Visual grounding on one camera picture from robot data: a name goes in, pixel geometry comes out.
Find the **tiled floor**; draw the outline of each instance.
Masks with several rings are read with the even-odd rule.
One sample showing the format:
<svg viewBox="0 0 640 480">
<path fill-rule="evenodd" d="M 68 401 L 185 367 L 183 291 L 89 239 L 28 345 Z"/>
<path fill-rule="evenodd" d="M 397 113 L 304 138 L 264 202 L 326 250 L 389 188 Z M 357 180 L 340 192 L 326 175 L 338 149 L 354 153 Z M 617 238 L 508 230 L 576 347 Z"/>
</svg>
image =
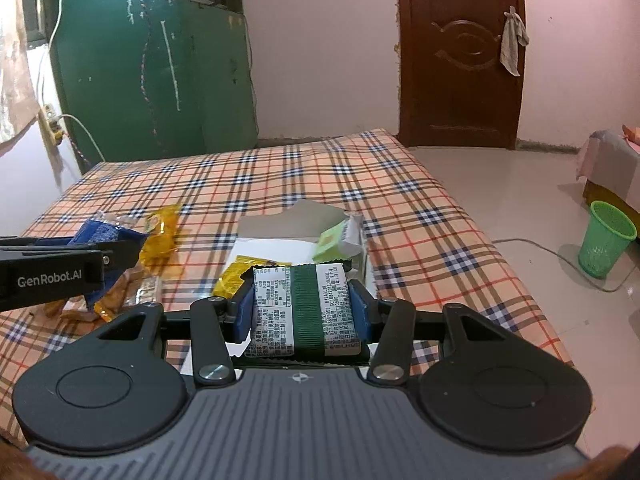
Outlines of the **tiled floor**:
<svg viewBox="0 0 640 480">
<path fill-rule="evenodd" d="M 530 238 L 575 261 L 589 213 L 575 156 L 484 148 L 416 148 L 491 238 Z M 640 270 L 606 294 L 556 256 L 513 242 L 498 247 L 559 333 L 593 391 L 596 410 L 578 445 L 595 455 L 640 441 Z M 640 262 L 631 244 L 607 277 L 617 285 Z"/>
</svg>

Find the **wooden door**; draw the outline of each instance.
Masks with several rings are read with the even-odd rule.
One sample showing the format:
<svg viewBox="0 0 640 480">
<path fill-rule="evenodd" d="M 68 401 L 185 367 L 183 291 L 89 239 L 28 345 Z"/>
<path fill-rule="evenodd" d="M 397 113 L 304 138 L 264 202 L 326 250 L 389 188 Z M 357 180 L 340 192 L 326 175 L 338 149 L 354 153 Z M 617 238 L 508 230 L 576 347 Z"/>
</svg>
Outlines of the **wooden door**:
<svg viewBox="0 0 640 480">
<path fill-rule="evenodd" d="M 500 63 L 504 12 L 524 0 L 399 0 L 400 140 L 407 146 L 513 149 L 524 49 L 514 77 Z"/>
</svg>

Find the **power cord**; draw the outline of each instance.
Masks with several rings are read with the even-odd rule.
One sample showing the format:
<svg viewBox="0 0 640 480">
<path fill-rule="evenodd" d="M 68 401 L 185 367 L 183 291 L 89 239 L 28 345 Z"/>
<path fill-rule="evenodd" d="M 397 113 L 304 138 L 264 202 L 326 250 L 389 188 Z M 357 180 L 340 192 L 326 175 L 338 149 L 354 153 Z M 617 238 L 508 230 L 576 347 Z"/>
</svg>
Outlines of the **power cord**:
<svg viewBox="0 0 640 480">
<path fill-rule="evenodd" d="M 46 56 L 48 56 L 50 54 L 51 51 L 51 45 L 53 44 L 53 40 L 56 37 L 56 34 L 58 33 L 58 28 L 60 27 L 60 21 L 62 20 L 62 0 L 58 0 L 58 17 L 56 19 L 56 24 L 53 27 L 53 30 L 51 31 L 51 37 L 49 38 L 49 41 L 47 43 L 47 49 L 46 51 L 44 51 L 42 53 L 42 56 L 40 57 L 40 62 L 38 64 L 38 75 L 36 76 L 36 95 L 37 97 L 39 97 L 39 102 L 40 102 L 40 106 L 44 105 L 44 77 L 42 76 L 42 65 L 44 62 L 44 59 Z M 75 120 L 78 124 L 80 124 L 80 126 L 82 127 L 82 129 L 86 132 L 87 137 L 89 137 L 89 140 L 91 140 L 92 144 L 94 145 L 95 151 L 98 152 L 98 155 L 100 156 L 100 158 L 102 159 L 103 162 L 106 162 L 104 155 L 102 154 L 100 148 L 98 148 L 98 145 L 96 144 L 94 137 L 92 136 L 92 134 L 89 132 L 89 130 L 87 129 L 86 126 L 84 126 L 84 124 L 82 124 L 82 121 L 80 119 L 78 119 L 77 117 L 71 115 L 71 114 L 61 114 L 58 115 L 56 118 L 57 119 L 61 119 L 62 117 L 68 117 L 70 119 Z M 72 146 L 74 147 L 74 149 L 76 150 L 76 152 L 78 152 L 78 154 L 85 160 L 88 162 L 88 160 L 86 159 L 86 157 L 82 154 L 82 152 L 80 151 L 80 149 L 76 146 L 76 144 L 73 142 L 73 139 L 71 138 L 71 136 L 67 133 L 66 134 L 67 138 L 69 139 L 69 141 L 71 142 Z"/>
<path fill-rule="evenodd" d="M 58 32 L 58 27 L 60 26 L 60 20 L 62 19 L 62 0 L 58 0 L 58 18 L 56 19 L 56 25 L 53 27 L 53 31 L 51 32 L 51 37 L 47 42 L 47 49 L 42 53 L 40 57 L 40 63 L 38 64 L 38 75 L 36 76 L 36 95 L 40 98 L 40 106 L 44 105 L 44 77 L 42 78 L 42 84 L 40 84 L 40 76 L 42 75 L 42 63 L 44 62 L 45 56 L 48 56 L 51 51 L 51 45 L 53 44 L 53 39 L 56 37 L 56 33 Z"/>
<path fill-rule="evenodd" d="M 564 261 L 564 263 L 569 265 L 573 270 L 575 270 L 575 272 L 580 274 L 587 282 L 589 282 L 589 284 L 591 286 L 593 286 L 594 288 L 597 288 L 601 292 L 617 292 L 617 291 L 619 291 L 622 288 L 622 286 L 625 284 L 626 280 L 629 279 L 629 277 L 634 272 L 634 270 L 637 269 L 637 266 L 634 265 L 632 267 L 632 269 L 629 271 L 628 275 L 625 276 L 625 279 L 622 280 L 617 287 L 615 287 L 615 288 L 606 288 L 604 286 L 601 286 L 601 285 L 597 284 L 591 278 L 588 278 L 587 276 L 585 276 L 584 273 L 580 270 L 580 268 L 577 265 L 575 265 L 573 262 L 569 261 L 568 258 L 565 258 L 564 256 L 562 256 L 562 254 L 558 254 L 555 251 L 553 251 L 553 250 L 551 250 L 551 249 L 549 249 L 549 248 L 547 248 L 547 247 L 545 247 L 543 245 L 540 245 L 537 242 L 534 242 L 533 240 L 529 240 L 528 238 L 502 238 L 500 240 L 491 240 L 491 242 L 494 245 L 505 244 L 507 242 L 524 242 L 526 244 L 530 244 L 530 245 L 536 246 L 537 248 L 540 248 L 543 251 L 546 251 L 547 253 L 554 254 L 555 256 L 560 258 L 562 261 Z"/>
<path fill-rule="evenodd" d="M 91 133 L 89 133 L 89 130 L 87 129 L 86 126 L 84 126 L 84 124 L 82 124 L 82 121 L 80 119 L 78 119 L 76 116 L 71 115 L 71 114 L 60 114 L 57 116 L 58 119 L 61 119 L 62 117 L 68 117 L 70 119 L 73 119 L 76 123 L 80 124 L 80 126 L 82 126 L 82 129 L 85 131 L 87 137 L 89 137 L 89 140 L 92 142 L 92 144 L 94 145 L 95 151 L 98 152 L 98 155 L 100 156 L 100 158 L 102 159 L 103 162 L 106 162 L 104 155 L 102 154 L 102 152 L 100 151 L 100 148 L 98 148 L 98 145 L 96 144 L 95 140 L 94 140 L 94 136 L 92 136 Z"/>
</svg>

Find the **metal screw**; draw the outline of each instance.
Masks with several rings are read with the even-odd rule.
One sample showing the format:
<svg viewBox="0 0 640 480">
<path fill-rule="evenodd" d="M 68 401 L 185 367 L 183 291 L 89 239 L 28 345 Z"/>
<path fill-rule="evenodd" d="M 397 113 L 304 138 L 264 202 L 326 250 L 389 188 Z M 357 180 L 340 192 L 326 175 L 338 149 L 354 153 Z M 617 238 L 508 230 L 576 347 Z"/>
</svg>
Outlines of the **metal screw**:
<svg viewBox="0 0 640 480">
<path fill-rule="evenodd" d="M 379 365 L 373 369 L 372 373 L 381 381 L 397 381 L 404 375 L 404 370 L 396 365 Z"/>
<path fill-rule="evenodd" d="M 225 365 L 206 365 L 198 371 L 198 375 L 204 380 L 219 383 L 229 376 L 229 372 Z"/>
</svg>

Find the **mattress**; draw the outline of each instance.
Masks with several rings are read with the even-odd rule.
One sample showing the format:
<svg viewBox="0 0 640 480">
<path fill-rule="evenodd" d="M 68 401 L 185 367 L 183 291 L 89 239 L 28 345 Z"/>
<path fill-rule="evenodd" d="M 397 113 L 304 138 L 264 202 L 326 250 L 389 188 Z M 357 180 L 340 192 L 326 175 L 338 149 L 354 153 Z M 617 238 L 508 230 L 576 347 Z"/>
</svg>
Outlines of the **mattress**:
<svg viewBox="0 0 640 480">
<path fill-rule="evenodd" d="M 383 130 L 322 142 L 170 160 L 102 163 L 73 185 L 26 234 L 72 235 L 102 210 L 144 218 L 180 203 L 178 248 L 158 272 L 165 310 L 209 296 L 243 215 L 278 213 L 301 198 L 364 215 L 378 290 L 418 309 L 464 303 L 561 360 L 558 335 L 500 252 L 442 184 Z M 93 324 L 48 319 L 37 307 L 0 315 L 0 433 L 23 442 L 11 408 L 29 366 Z M 417 342 L 413 372 L 438 358 Z M 188 342 L 171 341 L 179 367 Z"/>
</svg>

